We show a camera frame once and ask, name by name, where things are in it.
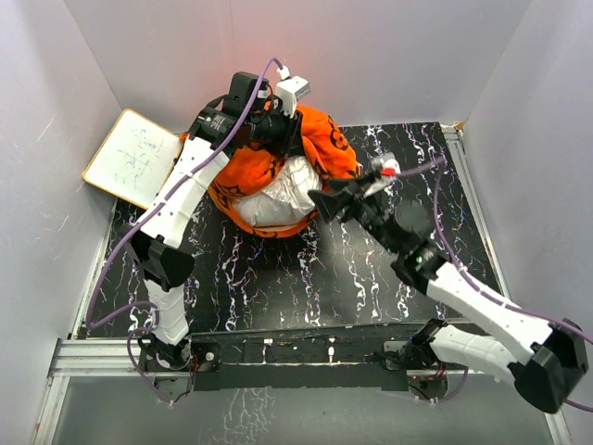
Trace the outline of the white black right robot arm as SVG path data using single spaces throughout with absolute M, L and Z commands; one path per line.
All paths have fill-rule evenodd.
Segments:
M 445 252 L 431 234 L 425 207 L 404 200 L 389 207 L 385 179 L 332 180 L 328 191 L 309 197 L 322 218 L 356 220 L 387 252 L 397 278 L 426 297 L 465 316 L 483 330 L 469 334 L 444 321 L 431 320 L 398 352 L 402 362 L 432 368 L 455 363 L 491 375 L 516 389 L 543 413 L 568 403 L 588 371 L 584 334 L 567 319 L 548 321 L 530 314 L 478 284 Z

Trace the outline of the orange patterned plush pillowcase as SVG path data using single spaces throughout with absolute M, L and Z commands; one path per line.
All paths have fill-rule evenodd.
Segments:
M 301 232 L 314 219 L 315 210 L 301 222 L 288 227 L 254 228 L 242 221 L 233 209 L 241 197 L 253 195 L 270 184 L 292 157 L 305 157 L 322 179 L 322 189 L 331 179 L 353 179 L 360 176 L 361 166 L 355 150 L 333 118 L 315 108 L 299 106 L 303 113 L 303 156 L 276 156 L 262 145 L 251 143 L 237 149 L 228 164 L 208 187 L 216 208 L 226 214 L 240 229 L 259 237 L 290 237 Z

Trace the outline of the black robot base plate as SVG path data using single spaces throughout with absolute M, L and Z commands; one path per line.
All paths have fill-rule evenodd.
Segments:
M 140 337 L 140 366 L 158 382 L 185 376 L 193 391 L 238 388 L 380 388 L 406 391 L 416 377 L 443 395 L 459 371 L 409 341 L 420 324 L 354 324 L 276 330 L 193 333 L 176 347 Z

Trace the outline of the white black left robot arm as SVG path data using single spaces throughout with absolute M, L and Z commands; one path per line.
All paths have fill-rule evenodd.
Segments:
M 285 69 L 279 75 L 280 81 L 271 88 L 266 79 L 239 71 L 228 93 L 204 106 L 187 132 L 169 178 L 129 232 L 126 248 L 157 317 L 153 331 L 142 335 L 138 344 L 163 367 L 183 369 L 192 355 L 186 337 L 184 284 L 195 262 L 180 245 L 199 201 L 237 148 L 255 142 L 280 156 L 297 148 L 302 123 L 297 102 L 310 86 Z

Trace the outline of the white pillow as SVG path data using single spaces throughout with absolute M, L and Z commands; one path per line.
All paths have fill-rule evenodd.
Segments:
M 322 189 L 322 179 L 305 157 L 292 157 L 270 184 L 238 198 L 233 209 L 254 228 L 296 225 L 315 210 L 309 191 Z

